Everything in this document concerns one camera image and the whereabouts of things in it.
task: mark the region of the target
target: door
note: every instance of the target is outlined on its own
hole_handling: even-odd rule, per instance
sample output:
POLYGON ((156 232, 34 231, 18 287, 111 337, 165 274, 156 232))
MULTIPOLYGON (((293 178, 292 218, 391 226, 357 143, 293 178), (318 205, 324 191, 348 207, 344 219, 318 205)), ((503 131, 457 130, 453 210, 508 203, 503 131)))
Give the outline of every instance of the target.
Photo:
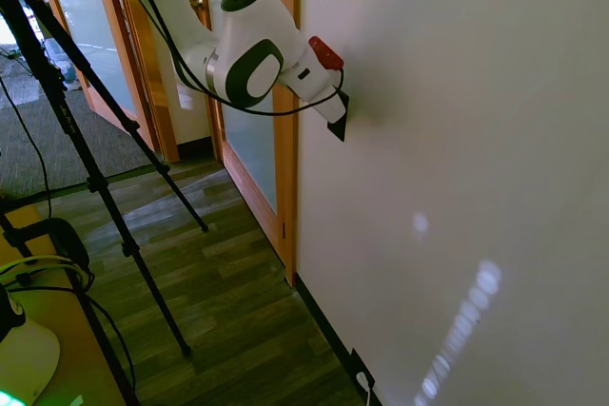
MULTIPOLYGON (((222 29, 222 0, 192 0, 199 18, 222 29)), ((283 0, 297 24, 297 0, 283 0)), ((255 116, 208 101, 212 139, 233 181, 284 263, 288 282, 295 273, 297 116, 255 116)), ((298 105, 294 95, 275 87, 256 105, 286 111, 298 105)))
MULTIPOLYGON (((139 133, 153 148, 151 120, 145 112, 135 56, 131 49, 119 0, 49 0, 55 17, 85 54, 92 69, 130 119, 140 125, 139 133)), ((99 93, 78 72, 89 107, 122 128, 99 93)))

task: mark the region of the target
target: tripod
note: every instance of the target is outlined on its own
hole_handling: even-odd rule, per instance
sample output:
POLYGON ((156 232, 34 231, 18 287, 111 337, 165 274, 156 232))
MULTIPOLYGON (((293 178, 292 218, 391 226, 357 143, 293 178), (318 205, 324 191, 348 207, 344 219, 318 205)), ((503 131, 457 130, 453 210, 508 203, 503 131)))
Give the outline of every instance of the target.
MULTIPOLYGON (((139 125, 130 120, 123 110, 119 107, 114 98, 110 95, 104 84, 101 82, 99 77, 91 69, 87 58, 83 55, 80 49, 71 40, 69 34, 62 28, 59 22, 55 19, 50 9, 44 3, 43 0, 24 0, 28 6, 32 9, 39 21, 47 28, 49 33, 57 40, 61 48, 64 50, 66 55, 77 66, 91 83, 91 85, 99 92, 102 96, 112 113, 120 121, 123 128, 127 133, 135 140, 135 143, 144 151, 148 159, 154 164, 158 171, 173 192, 182 201, 188 212, 192 215, 194 220, 201 226, 204 232, 207 232, 206 224, 201 220, 199 215, 196 213, 190 202, 184 196, 180 188, 169 176, 169 167, 162 164, 154 153, 148 148, 140 134, 137 132, 139 125)), ((177 339, 182 353, 187 356, 190 353, 188 347, 177 323, 171 315, 167 304, 161 295, 153 277, 147 269, 146 263, 140 254, 140 246, 131 236, 127 224, 123 219, 123 216, 113 200, 110 191, 108 190, 108 180, 102 174, 97 163, 95 162, 85 139, 78 128, 72 114, 69 110, 69 106, 66 103, 66 96, 64 94, 64 87, 61 81, 61 74, 58 68, 53 67, 45 57, 44 52, 41 49, 40 43, 36 39, 33 30, 29 25, 28 18, 23 12, 19 0, 0 0, 0 11, 2 12, 10 30, 12 31, 17 45, 21 49, 23 56, 29 64, 31 72, 40 82, 49 103, 53 109, 59 124, 63 128, 64 132, 69 135, 78 155, 85 166, 88 173, 88 189, 91 192, 99 192, 106 208, 108 209, 109 215, 112 217, 118 232, 123 239, 122 247, 123 253, 126 257, 133 257, 137 264, 144 280, 150 290, 150 293, 156 300, 164 318, 173 333, 173 336, 177 339)), ((21 235, 19 229, 15 229, 3 211, 0 211, 0 227, 5 231, 5 238, 10 245, 16 247, 22 256, 29 257, 31 252, 25 244, 25 239, 21 235)))

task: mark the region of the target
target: frosted glass panel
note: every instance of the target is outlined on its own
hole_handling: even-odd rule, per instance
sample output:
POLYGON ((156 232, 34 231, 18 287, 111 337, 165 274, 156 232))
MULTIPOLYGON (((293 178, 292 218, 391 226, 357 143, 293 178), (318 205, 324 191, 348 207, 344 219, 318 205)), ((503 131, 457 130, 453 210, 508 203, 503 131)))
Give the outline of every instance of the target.
POLYGON ((102 0, 59 0, 69 32, 121 107, 134 112, 102 0))
MULTIPOLYGON (((208 0, 211 26, 222 30, 222 0, 208 0)), ((272 111, 273 97, 269 93, 255 109, 272 111)), ((273 118, 254 116, 222 106, 226 140, 235 150, 247 172, 265 194, 273 209, 277 211, 275 186, 275 140, 273 118)))

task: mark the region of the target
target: wooden floor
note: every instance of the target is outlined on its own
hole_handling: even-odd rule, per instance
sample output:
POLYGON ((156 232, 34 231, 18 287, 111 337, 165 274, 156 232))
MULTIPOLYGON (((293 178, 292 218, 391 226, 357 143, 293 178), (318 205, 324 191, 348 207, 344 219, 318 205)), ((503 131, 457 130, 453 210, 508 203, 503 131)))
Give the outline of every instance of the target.
MULTIPOLYGON (((90 294, 116 320, 146 406, 362 404, 226 171, 178 164, 172 177, 209 225, 204 234, 156 173, 110 185, 173 316, 184 359, 99 195, 53 200, 76 228, 97 280, 90 294)), ((40 203, 41 214, 46 206, 40 203)), ((105 325, 126 367, 118 340, 105 325)))

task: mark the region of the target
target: door hinge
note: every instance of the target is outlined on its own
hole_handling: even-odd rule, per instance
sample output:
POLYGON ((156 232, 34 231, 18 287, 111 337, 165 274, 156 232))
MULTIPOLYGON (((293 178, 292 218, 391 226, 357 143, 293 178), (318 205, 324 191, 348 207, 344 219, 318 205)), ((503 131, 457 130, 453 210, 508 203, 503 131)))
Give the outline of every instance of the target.
POLYGON ((194 9, 205 9, 205 2, 203 0, 190 0, 190 6, 194 9))
POLYGON ((142 103, 142 107, 144 108, 144 116, 149 119, 152 119, 152 110, 150 109, 150 102, 148 100, 144 100, 142 103))

